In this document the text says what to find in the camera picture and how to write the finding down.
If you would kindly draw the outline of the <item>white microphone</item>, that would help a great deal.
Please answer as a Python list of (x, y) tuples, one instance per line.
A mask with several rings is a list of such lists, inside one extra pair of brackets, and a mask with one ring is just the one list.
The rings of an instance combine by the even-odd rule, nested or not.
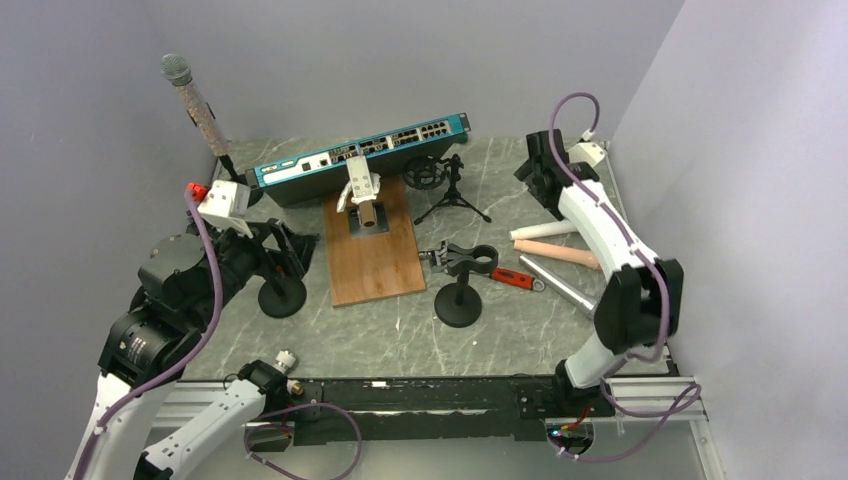
[(561, 220), (517, 228), (509, 232), (509, 237), (511, 240), (533, 240), (577, 231), (577, 227), (572, 222)]

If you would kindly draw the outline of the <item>glitter mic stand base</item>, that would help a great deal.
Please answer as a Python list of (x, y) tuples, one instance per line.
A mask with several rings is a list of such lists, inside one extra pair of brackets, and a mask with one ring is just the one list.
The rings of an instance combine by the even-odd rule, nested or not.
[(263, 192), (259, 189), (254, 189), (248, 185), (246, 175), (239, 174), (236, 171), (233, 161), (229, 155), (218, 156), (217, 160), (220, 163), (221, 167), (229, 174), (230, 179), (233, 182), (244, 187), (244, 192), (248, 194), (247, 206), (252, 207), (256, 205), (262, 199)]

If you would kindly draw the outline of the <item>pink microphone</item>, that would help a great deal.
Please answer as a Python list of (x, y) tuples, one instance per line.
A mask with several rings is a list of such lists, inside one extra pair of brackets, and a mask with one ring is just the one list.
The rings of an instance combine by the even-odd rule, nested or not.
[(513, 247), (519, 252), (579, 264), (595, 270), (601, 269), (599, 260), (589, 250), (526, 239), (514, 240)]

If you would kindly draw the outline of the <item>silver microphone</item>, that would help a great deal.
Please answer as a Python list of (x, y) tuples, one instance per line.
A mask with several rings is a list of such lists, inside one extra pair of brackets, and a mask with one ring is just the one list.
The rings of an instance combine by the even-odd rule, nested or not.
[(595, 299), (590, 298), (577, 287), (566, 282), (550, 269), (526, 255), (519, 256), (519, 263), (547, 288), (552, 289), (558, 295), (571, 302), (580, 313), (587, 318), (593, 317), (597, 304)]

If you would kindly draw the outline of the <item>black clamp mic stand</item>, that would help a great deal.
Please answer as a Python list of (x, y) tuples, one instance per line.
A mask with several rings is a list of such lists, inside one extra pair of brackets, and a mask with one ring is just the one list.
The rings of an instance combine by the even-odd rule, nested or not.
[(436, 294), (434, 311), (437, 318), (452, 328), (465, 328), (475, 323), (482, 313), (479, 293), (469, 284), (472, 273), (488, 275), (499, 263), (499, 253), (491, 245), (459, 247), (444, 242), (434, 253), (433, 270), (454, 277)]

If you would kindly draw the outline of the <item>glitter microphone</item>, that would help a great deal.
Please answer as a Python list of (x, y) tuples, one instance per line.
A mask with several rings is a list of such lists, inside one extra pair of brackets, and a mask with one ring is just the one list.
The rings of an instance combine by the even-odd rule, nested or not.
[(228, 144), (208, 103), (194, 82), (188, 61), (176, 54), (161, 59), (163, 77), (176, 89), (195, 126), (216, 157), (228, 155)]

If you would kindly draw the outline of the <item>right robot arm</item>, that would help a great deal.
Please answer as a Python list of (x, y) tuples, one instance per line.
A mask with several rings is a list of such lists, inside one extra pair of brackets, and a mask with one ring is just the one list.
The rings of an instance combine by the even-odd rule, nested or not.
[(515, 171), (533, 198), (569, 221), (596, 257), (607, 281), (593, 313), (594, 332), (555, 370), (557, 411), (574, 415), (589, 388), (630, 359), (655, 361), (679, 325), (684, 273), (642, 242), (608, 197), (595, 167), (604, 150), (594, 142), (565, 148), (559, 130), (526, 136), (528, 157)]

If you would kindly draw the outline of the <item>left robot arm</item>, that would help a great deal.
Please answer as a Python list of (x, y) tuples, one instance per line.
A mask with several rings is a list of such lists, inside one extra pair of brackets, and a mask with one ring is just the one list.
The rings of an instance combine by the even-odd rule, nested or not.
[(286, 318), (305, 303), (302, 282), (316, 234), (296, 234), (282, 221), (250, 222), (247, 230), (193, 230), (157, 243), (139, 268), (140, 287), (112, 325), (98, 360), (97, 397), (68, 471), (70, 479), (115, 479), (129, 468), (116, 448), (140, 450), (152, 424), (140, 409), (160, 397), (208, 343), (223, 308), (254, 276), (263, 278), (261, 310)]

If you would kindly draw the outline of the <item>black round base stand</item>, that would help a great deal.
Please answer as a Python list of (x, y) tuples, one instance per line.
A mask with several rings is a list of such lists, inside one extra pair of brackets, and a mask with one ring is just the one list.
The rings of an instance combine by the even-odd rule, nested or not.
[(304, 283), (293, 277), (266, 280), (258, 293), (260, 310), (269, 317), (282, 319), (297, 313), (306, 303)]

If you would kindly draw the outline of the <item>wooden board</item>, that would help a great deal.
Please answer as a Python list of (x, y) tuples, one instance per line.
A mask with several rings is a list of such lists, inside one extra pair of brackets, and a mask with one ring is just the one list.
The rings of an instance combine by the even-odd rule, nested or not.
[(344, 307), (426, 290), (410, 218), (405, 184), (399, 176), (382, 181), (378, 202), (388, 231), (364, 237), (351, 233), (336, 211), (336, 192), (322, 202), (332, 305)]

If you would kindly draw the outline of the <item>red handled adjustable wrench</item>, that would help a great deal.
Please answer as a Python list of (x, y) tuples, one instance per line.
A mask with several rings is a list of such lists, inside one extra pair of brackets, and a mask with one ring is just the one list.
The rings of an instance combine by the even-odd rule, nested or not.
[[(467, 253), (468, 249), (459, 247), (447, 241), (442, 241), (436, 249), (423, 250), (418, 252), (420, 260), (427, 260), (432, 272), (447, 272), (448, 254), (449, 253)], [(497, 267), (492, 273), (484, 273), (488, 278), (521, 288), (529, 291), (541, 292), (546, 288), (546, 285), (538, 278), (527, 273), (510, 270), (502, 267)]]

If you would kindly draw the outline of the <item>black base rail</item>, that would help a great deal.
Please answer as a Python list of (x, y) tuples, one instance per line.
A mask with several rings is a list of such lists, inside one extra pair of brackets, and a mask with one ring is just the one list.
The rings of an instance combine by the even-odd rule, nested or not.
[(253, 424), (288, 426), (297, 446), (356, 439), (543, 441), (548, 429), (614, 415), (596, 389), (561, 399), (550, 375), (310, 378), (302, 387), (302, 394), (262, 407)]

